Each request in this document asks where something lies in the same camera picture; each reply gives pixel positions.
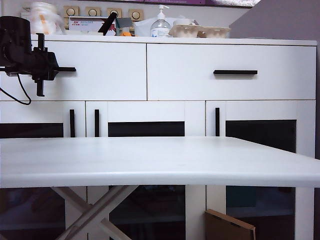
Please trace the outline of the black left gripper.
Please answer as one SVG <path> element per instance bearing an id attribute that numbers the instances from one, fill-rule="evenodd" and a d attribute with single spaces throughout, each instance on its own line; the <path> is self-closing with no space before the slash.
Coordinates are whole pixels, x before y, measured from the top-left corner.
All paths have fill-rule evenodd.
<path id="1" fill-rule="evenodd" d="M 45 35 L 43 33 L 36 33 L 37 47 L 33 48 L 33 55 L 35 56 L 35 64 L 32 70 L 32 79 L 36 83 L 36 95 L 44 97 L 44 80 L 53 81 L 58 74 L 58 71 L 51 70 L 48 72 L 48 64 L 50 68 L 58 68 L 59 64 L 54 52 L 48 53 L 48 48 L 45 47 Z"/>

